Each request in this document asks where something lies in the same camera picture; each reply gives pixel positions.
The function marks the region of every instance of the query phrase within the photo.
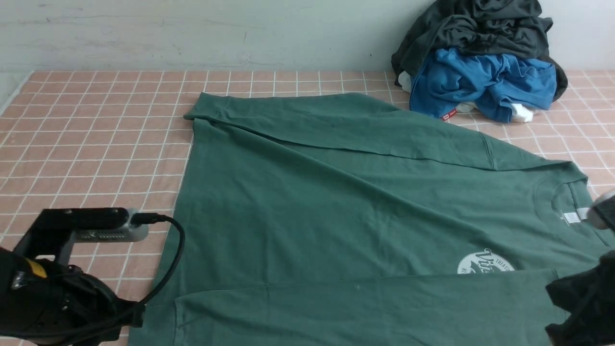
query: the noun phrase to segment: white logo print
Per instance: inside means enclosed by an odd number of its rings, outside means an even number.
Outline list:
[[[465,256],[457,266],[457,274],[511,272],[515,270],[507,260],[485,249]]]

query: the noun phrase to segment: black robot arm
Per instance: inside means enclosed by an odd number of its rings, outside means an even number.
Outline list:
[[[180,233],[178,252],[139,302],[118,298],[96,277],[68,265],[75,243],[139,241],[147,224],[165,221]],[[169,280],[184,241],[181,225],[166,215],[124,208],[43,210],[13,251],[0,247],[0,334],[52,346],[117,340],[123,326],[141,327],[145,304]]]

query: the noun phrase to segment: red label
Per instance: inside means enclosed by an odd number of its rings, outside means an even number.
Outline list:
[[[442,121],[446,121],[449,120],[450,118],[452,118],[455,114],[457,114],[457,108],[451,110],[450,112],[448,112],[447,114],[445,114],[442,117]]]

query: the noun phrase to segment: pink tiled table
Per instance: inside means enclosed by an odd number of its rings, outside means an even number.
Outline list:
[[[569,71],[570,88],[530,124],[478,113],[450,122],[577,163],[594,196],[615,188],[615,71]],[[48,207],[135,207],[172,214],[192,142],[182,116],[200,92],[297,97],[360,92],[408,108],[390,72],[36,72],[0,116],[0,245]],[[125,299],[150,288],[168,226],[140,243],[78,244],[72,263]],[[125,345],[127,331],[113,345]],[[0,346],[26,345],[0,339]]]

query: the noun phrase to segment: black cloth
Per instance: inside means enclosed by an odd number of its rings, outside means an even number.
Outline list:
[[[562,68],[549,57],[551,18],[539,18],[537,0],[436,0],[406,33],[391,57],[395,74],[416,76],[431,50],[457,47],[464,55],[514,54],[555,65],[554,101],[568,87]]]

